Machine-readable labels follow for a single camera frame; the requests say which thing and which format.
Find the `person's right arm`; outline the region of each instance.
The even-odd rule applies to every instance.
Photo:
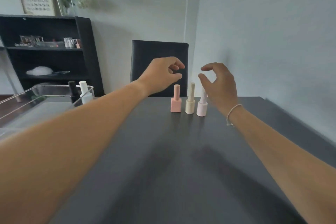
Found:
[[[213,83],[204,74],[199,74],[199,78],[209,99],[226,117],[238,104],[233,75],[221,63],[207,64],[201,70],[216,73]],[[229,120],[309,224],[336,223],[335,168],[292,143],[241,106],[234,108]]]

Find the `chair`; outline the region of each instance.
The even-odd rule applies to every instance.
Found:
[[[140,77],[153,59],[175,56],[185,65],[185,69],[178,70],[178,73],[182,74],[182,78],[175,84],[180,85],[180,96],[186,97],[188,89],[188,48],[187,43],[133,40],[131,82]],[[170,85],[165,90],[151,95],[151,97],[172,97],[173,95],[174,85]]]

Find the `person's left arm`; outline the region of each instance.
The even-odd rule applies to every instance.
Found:
[[[1,223],[47,223],[134,107],[179,80],[179,68],[175,57],[154,59],[122,89],[0,141]]]

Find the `dark gray tabletop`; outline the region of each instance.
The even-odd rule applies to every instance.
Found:
[[[241,97],[240,102],[336,167],[336,149],[274,104],[259,97]],[[51,223],[304,221],[242,136],[226,126],[211,104],[207,116],[199,117],[171,113],[170,98],[152,97],[131,113]]]

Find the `person's left hand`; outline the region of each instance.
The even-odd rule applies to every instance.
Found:
[[[146,94],[149,96],[163,91],[181,79],[182,74],[173,74],[172,71],[180,68],[185,68],[185,65],[176,57],[153,59],[137,82],[145,88]]]

